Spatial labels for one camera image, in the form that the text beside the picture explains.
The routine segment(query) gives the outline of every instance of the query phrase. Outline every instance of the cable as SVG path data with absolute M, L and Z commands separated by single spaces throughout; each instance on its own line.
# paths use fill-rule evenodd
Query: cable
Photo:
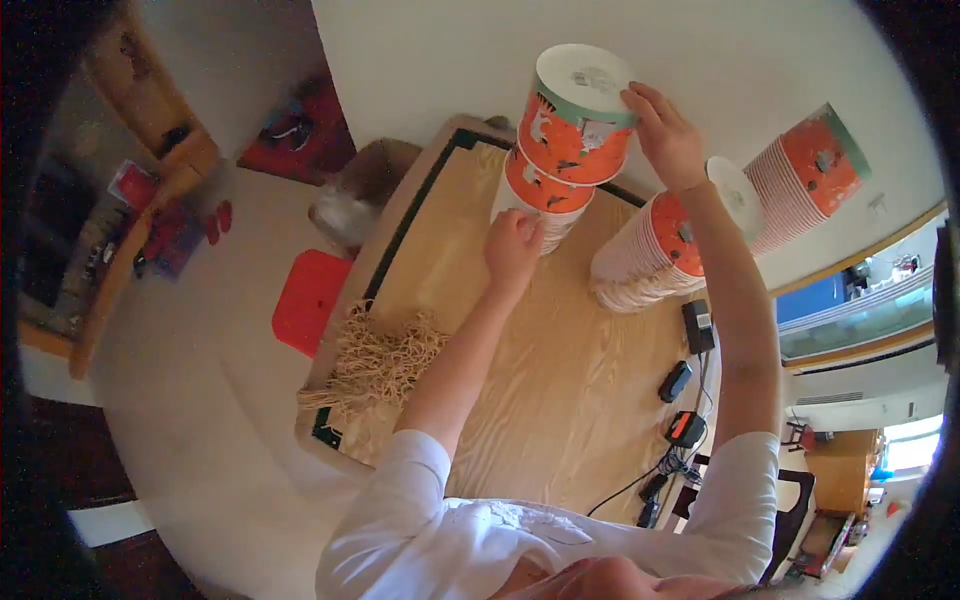
M 697 354 L 697 361 L 700 363 L 700 391 L 697 393 L 698 400 L 699 394 L 702 393 L 707 396 L 707 399 L 710 401 L 710 407 L 707 408 L 707 411 L 704 413 L 704 422 L 707 421 L 707 417 L 710 416 L 710 413 L 713 412 L 713 396 L 710 395 L 710 392 L 707 391 L 707 367 L 710 364 L 710 353 L 707 351 L 707 361 L 704 361 L 704 355 L 701 352 Z M 690 454 L 686 458 L 686 464 L 689 467 L 689 462 L 693 460 L 693 457 L 697 455 L 697 450 L 700 449 L 700 446 L 704 445 L 704 442 L 707 441 L 708 429 L 704 429 L 704 436 L 700 438 L 700 441 L 697 442 L 693 449 L 690 451 Z
M 597 504 L 589 510 L 587 516 L 593 515 L 597 509 L 599 509 L 604 504 L 607 504 L 620 494 L 624 493 L 626 490 L 629 490 L 639 481 L 646 479 L 654 473 L 654 471 L 659 472 L 661 475 L 672 475 L 674 473 L 680 473 L 683 475 L 690 483 L 694 485 L 699 485 L 701 481 L 701 475 L 697 469 L 688 465 L 684 459 L 680 456 L 680 447 L 677 445 L 671 445 L 667 448 L 667 451 L 660 457 L 657 463 L 648 470 L 647 472 L 640 475 L 637 479 L 631 481 L 629 484 L 618 490 L 617 492 L 612 493 L 607 496 L 600 504 Z
M 640 481 L 641 479 L 646 478 L 648 475 L 653 474 L 653 472 L 654 472 L 655 470 L 657 470 L 657 467 L 659 467 L 659 466 L 660 466 L 660 463 L 657 462 L 657 463 L 654 465 L 653 468 L 651 468 L 651 469 L 648 470 L 647 472 L 645 472 L 645 473 L 643 473 L 642 475 L 640 475 L 637 479 L 635 479 L 635 480 L 631 481 L 630 483 L 628 483 L 626 486 L 624 486 L 623 488 L 621 488 L 619 492 L 614 492 L 614 493 L 610 494 L 609 496 L 607 496 L 607 498 L 604 499 L 600 504 L 597 504 L 596 506 L 594 506 L 593 508 L 591 508 L 590 511 L 587 513 L 587 516 L 593 515 L 593 513 L 595 513 L 598 508 L 600 508 L 600 507 L 603 506 L 604 504 L 607 504 L 608 502 L 610 502 L 611 500 L 613 500 L 614 498 L 616 498 L 616 497 L 619 496 L 620 494 L 624 493 L 626 490 L 629 490 L 630 487 L 632 487 L 636 482 Z
M 707 409 L 707 412 L 704 414 L 704 420 L 707 420 L 707 417 L 709 417 L 709 414 L 713 412 L 713 398 L 712 396 L 710 396 L 709 392 L 707 392 L 707 387 L 706 387 L 707 366 L 709 365 L 709 362 L 710 362 L 709 350 L 707 351 L 706 363 L 704 362 L 702 352 L 697 354 L 697 360 L 700 362 L 700 390 L 697 392 L 697 401 L 698 401 L 697 403 L 699 404 L 700 393 L 707 395 L 707 399 L 710 401 L 710 407 Z M 690 455 L 686 460 L 680 454 L 681 448 L 677 445 L 671 445 L 669 448 L 667 448 L 666 452 L 664 452 L 663 456 L 660 457 L 660 459 L 653 466 L 653 468 L 643 473 L 637 479 L 631 481 L 620 490 L 604 498 L 603 501 L 600 502 L 600 504 L 597 504 L 596 506 L 594 506 L 589 510 L 589 512 L 587 513 L 587 516 L 592 516 L 593 513 L 595 513 L 596 510 L 599 509 L 601 506 L 603 506 L 604 504 L 607 504 L 608 502 L 610 502 L 620 494 L 624 493 L 626 490 L 629 490 L 631 487 L 633 487 L 643 479 L 646 479 L 647 477 L 652 475 L 654 471 L 657 471 L 660 474 L 667 475 L 667 476 L 672 475 L 674 473 L 680 473 L 690 483 L 694 485 L 699 485 L 701 482 L 700 472 L 697 471 L 696 468 L 691 467 L 689 464 L 689 461 L 691 461 L 693 457 L 696 456 L 697 450 L 700 449 L 700 446 L 703 445 L 703 443 L 706 440 L 707 440 L 707 431 L 705 430 L 704 436 L 700 439 L 700 442 L 698 442 L 697 445 L 693 447 L 693 451 L 690 452 Z M 657 494 L 653 498 L 654 501 L 656 501 L 657 498 L 659 497 L 660 497 L 660 491 L 657 491 Z

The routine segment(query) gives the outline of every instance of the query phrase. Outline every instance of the blue cabinet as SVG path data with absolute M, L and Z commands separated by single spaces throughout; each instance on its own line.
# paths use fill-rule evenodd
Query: blue cabinet
M 777 324 L 807 317 L 846 301 L 843 272 L 777 298 Z

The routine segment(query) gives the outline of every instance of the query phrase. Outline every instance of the person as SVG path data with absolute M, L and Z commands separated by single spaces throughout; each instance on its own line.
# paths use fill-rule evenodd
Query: person
M 423 373 L 382 462 L 317 569 L 318 597 L 692 600 L 753 594 L 771 558 L 780 355 L 770 300 L 707 178 L 700 135 L 654 88 L 621 94 L 643 153 L 689 216 L 723 346 L 710 467 L 681 534 L 511 500 L 444 499 L 464 422 L 540 255 L 542 226 L 510 210 L 484 248 L 490 282 Z

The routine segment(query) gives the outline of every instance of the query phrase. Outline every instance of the red stool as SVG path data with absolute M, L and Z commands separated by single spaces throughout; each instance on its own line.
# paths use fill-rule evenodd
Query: red stool
M 276 338 L 313 358 L 352 266 L 319 250 L 298 256 L 274 309 Z
M 790 427 L 790 438 L 786 442 L 780 442 L 780 445 L 790 446 L 787 448 L 787 452 L 798 450 L 812 452 L 817 447 L 817 434 L 812 427 L 790 421 L 787 421 L 786 424 Z

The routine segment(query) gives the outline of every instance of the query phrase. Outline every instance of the white t-shirt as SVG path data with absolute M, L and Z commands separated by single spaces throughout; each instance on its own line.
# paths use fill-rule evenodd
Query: white t-shirt
M 754 584 L 771 558 L 779 448 L 764 432 L 723 444 L 674 534 L 531 502 L 444 499 L 446 450 L 420 431 L 398 431 L 324 549 L 317 596 L 485 600 L 521 556 L 547 573 L 621 555 L 658 577 Z

